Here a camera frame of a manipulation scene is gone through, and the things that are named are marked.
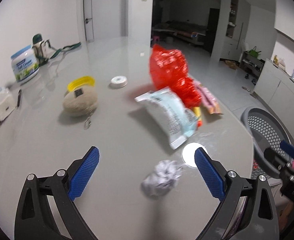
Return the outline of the pink orange snack wrapper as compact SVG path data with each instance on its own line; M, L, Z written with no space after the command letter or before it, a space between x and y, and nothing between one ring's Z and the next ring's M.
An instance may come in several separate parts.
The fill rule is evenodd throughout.
M194 80L195 88L198 90L202 100L201 104L205 107L210 115L217 114L221 115L222 111L220 109L220 105L218 100L214 97L214 95L209 91L207 87L202 86L199 81Z

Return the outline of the yellow tube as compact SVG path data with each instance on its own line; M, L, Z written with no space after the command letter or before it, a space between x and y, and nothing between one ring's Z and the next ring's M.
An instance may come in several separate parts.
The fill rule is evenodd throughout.
M197 127L202 126L202 113L201 113L201 108L200 107L193 107L192 108L193 113L197 117Z

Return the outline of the grey paper ball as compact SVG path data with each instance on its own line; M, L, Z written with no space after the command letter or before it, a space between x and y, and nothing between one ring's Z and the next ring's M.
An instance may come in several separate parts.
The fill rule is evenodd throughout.
M141 189L150 198L165 196L177 186L182 171L183 165L178 162L162 160L142 181Z

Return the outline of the white blue wipes packet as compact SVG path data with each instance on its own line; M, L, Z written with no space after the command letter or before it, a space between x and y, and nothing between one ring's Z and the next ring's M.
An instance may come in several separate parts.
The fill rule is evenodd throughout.
M179 96L169 87L141 94L135 101L145 107L161 127L173 150L184 144L197 129L197 116L185 107Z

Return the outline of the red plastic bag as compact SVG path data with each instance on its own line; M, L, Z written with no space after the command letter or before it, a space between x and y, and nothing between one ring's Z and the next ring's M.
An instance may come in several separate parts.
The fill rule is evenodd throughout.
M149 73L157 90L168 87L187 108L200 106L201 95L188 76L187 61L180 50L168 50L155 44L149 60Z

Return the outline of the white round bottle cap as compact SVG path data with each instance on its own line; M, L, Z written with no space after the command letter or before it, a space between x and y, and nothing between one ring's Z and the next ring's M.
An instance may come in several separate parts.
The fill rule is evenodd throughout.
M110 81L110 86L113 89L119 89L119 88L125 87L126 85L127 85L127 77L122 75L115 76Z

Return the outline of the white cabinet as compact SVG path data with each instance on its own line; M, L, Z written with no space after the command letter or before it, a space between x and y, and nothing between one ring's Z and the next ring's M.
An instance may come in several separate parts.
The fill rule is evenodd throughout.
M294 81L291 77L266 60L253 93L276 115L294 140Z

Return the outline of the shoe rack with plant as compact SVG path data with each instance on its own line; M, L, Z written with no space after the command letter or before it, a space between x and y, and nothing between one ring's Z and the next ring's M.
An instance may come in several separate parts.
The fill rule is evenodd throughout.
M263 70L265 60L258 59L250 54L250 51L243 51L240 57L239 67L246 72L245 79L252 77L252 83L256 85Z

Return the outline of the white round paper disc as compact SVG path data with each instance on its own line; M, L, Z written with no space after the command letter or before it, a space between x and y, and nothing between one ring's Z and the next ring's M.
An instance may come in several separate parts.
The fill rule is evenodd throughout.
M203 148L204 151L206 153L208 153L207 149L205 148L205 146L203 146L200 143L197 142L191 142L186 144L186 146L184 146L184 148L182 149L182 159L184 161L184 163L192 168L197 168L196 164L195 164L195 151L198 148Z

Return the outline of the tissue pack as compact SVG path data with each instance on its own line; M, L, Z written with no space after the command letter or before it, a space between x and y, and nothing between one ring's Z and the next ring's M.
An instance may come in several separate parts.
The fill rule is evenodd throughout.
M4 121L16 108L17 101L8 88L0 87L0 121Z

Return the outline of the black pen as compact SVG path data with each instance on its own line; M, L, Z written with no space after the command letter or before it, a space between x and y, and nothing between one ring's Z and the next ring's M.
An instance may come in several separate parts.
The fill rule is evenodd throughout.
M20 90L18 91L18 96L17 96L17 108L20 107L21 98L22 98L22 90L20 89Z

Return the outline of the green white water bottle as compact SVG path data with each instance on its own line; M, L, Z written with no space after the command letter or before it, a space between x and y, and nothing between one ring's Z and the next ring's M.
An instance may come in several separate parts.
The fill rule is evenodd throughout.
M46 42L43 40L41 34L36 34L32 38L32 48L35 52L36 59L39 66L47 64L49 61L48 53L46 50Z

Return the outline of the pink stool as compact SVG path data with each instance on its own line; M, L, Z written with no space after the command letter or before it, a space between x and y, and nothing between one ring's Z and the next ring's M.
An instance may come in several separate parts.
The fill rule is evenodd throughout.
M156 36L156 35L154 35L154 36L153 36L153 40L154 40L155 42L158 42L158 41L160 41L160 37L159 37L159 36Z

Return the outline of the white door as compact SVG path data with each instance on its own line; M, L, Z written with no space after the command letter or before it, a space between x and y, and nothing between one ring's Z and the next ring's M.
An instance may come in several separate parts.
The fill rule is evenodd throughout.
M94 41L92 0L83 0L84 28L87 42Z

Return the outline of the beige plush pouch keychain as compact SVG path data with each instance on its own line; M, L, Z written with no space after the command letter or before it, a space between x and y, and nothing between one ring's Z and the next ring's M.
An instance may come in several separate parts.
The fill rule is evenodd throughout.
M98 107L98 95L93 86L83 85L68 92L63 99L63 111L71 117L85 116L84 129L91 126L91 116Z

